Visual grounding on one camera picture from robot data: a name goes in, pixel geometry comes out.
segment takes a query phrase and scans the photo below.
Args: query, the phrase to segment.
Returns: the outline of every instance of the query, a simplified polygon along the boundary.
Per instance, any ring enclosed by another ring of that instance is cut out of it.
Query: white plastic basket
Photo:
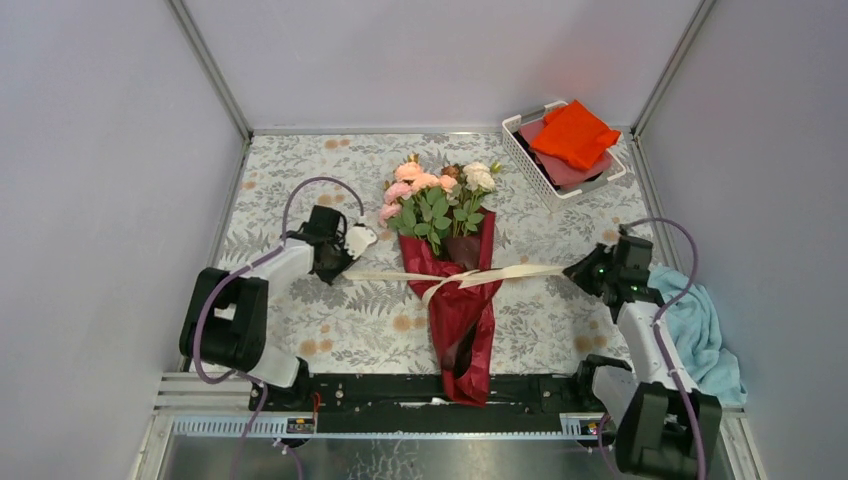
[[[586,194],[608,185],[610,182],[621,178],[625,173],[627,173],[627,169],[624,167],[624,164],[621,163],[621,159],[618,158],[618,155],[614,155],[610,152],[610,150],[607,150],[604,152],[604,155],[612,157],[614,162],[612,162],[612,166],[610,168],[608,168],[595,180],[581,183],[579,186],[570,190],[555,188],[550,184],[550,182],[548,182],[545,175],[541,172],[541,170],[539,170],[539,166],[532,158],[530,158],[530,155],[521,148],[518,140],[516,140],[512,134],[517,132],[522,125],[539,120],[551,111],[565,105],[567,105],[567,103],[563,101],[549,103],[545,105],[544,108],[529,114],[516,115],[514,117],[507,118],[502,124],[504,148],[507,152],[509,152],[512,159],[515,160],[515,163],[518,165],[521,172],[524,173],[524,177],[527,178],[528,182],[530,182],[533,190],[539,194],[539,197],[542,199],[542,203],[544,203],[545,206],[552,212],[560,210],[574,201],[585,198]]]

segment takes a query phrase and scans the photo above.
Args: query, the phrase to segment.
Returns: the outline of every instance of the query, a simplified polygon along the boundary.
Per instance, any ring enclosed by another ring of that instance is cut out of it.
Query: peach rose
[[[398,182],[414,181],[419,175],[424,173],[421,165],[413,162],[404,163],[395,170],[395,180]]]
[[[453,192],[453,187],[456,186],[456,179],[450,175],[442,175],[439,177],[439,183],[442,185],[442,189],[445,193],[450,194]]]
[[[402,198],[404,200],[409,200],[409,197],[412,196],[412,187],[409,186],[406,182],[397,182],[391,185],[386,193],[383,194],[383,200],[386,205],[395,203],[398,198]]]
[[[432,173],[422,173],[412,181],[412,193],[418,193],[422,188],[438,187],[439,185],[441,185],[439,177]]]
[[[394,217],[399,214],[403,207],[398,203],[393,203],[391,205],[383,205],[383,208],[380,209],[380,225],[385,227],[386,220]]]

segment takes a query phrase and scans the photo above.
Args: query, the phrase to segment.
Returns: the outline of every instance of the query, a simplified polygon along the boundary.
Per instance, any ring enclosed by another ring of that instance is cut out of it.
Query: red wrapping paper
[[[495,214],[486,212],[480,224],[478,270],[492,268]],[[399,237],[403,266],[407,272],[449,277],[462,273],[457,263],[438,260],[425,240]],[[409,286],[421,297],[435,281],[411,281]],[[430,332],[436,358],[442,369],[442,383],[448,397],[458,403],[484,406],[489,395],[489,363],[495,336],[492,297],[501,282],[460,289],[459,282],[443,285],[430,300]]]

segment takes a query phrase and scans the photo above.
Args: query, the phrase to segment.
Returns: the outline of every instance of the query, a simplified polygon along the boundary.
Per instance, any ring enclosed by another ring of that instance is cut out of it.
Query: floral tablecloth
[[[500,161],[498,191],[484,206],[497,213],[494,265],[571,265],[597,242],[613,242],[619,222],[646,215],[630,165],[629,148],[613,147],[629,172],[612,185],[551,214],[501,147],[500,134],[257,136],[224,240],[220,268],[234,268],[275,243],[283,205],[302,180],[336,177],[365,202],[367,224],[379,242],[352,267],[401,271],[395,234],[377,225],[382,185],[409,153],[425,169],[445,162]],[[356,218],[355,200],[332,184],[306,187],[295,199],[288,229],[297,229],[312,205]],[[650,229],[637,229],[650,236]],[[426,310],[400,282],[351,282],[331,287],[314,276],[270,292],[268,341],[309,362],[313,372],[437,373]],[[564,277],[506,281],[494,299],[493,373],[573,373],[589,353],[627,358],[608,309]]]

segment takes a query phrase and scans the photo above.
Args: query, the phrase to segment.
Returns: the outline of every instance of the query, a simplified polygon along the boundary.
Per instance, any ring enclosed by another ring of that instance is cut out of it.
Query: black motor joint
[[[316,205],[309,221],[301,224],[288,238],[303,240],[315,250],[312,272],[328,285],[350,267],[354,259],[345,250],[347,219],[338,210]]]
[[[620,233],[614,246],[599,243],[589,255],[562,272],[584,292],[601,297],[614,322],[625,303],[663,304],[660,292],[648,288],[654,244],[628,235],[624,227]]]

